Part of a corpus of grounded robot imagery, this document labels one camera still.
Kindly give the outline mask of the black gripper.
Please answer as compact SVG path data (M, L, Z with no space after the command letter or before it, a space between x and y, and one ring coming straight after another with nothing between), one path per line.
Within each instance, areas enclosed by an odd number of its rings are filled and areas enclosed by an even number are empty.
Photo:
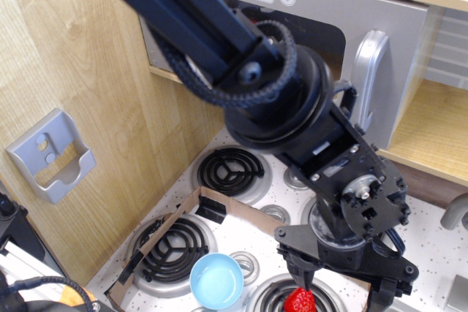
M419 270L404 257L379 253L377 240L352 248L323 243L309 225L283 226L274 230L279 253L294 282L311 290L314 274L326 269L370 284L367 311L386 311L395 297L410 295Z

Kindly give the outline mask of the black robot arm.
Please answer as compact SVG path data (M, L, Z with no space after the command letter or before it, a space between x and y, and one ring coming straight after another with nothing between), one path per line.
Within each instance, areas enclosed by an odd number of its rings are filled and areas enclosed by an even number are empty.
M409 294L418 269L395 232L408 222L399 171L350 116L351 83L334 83L321 57L275 20L253 23L222 0L124 0L182 83L219 106L232 137L274 155L317 195L309 225L274 237L293 279L310 289L322 268L370 285L367 308Z

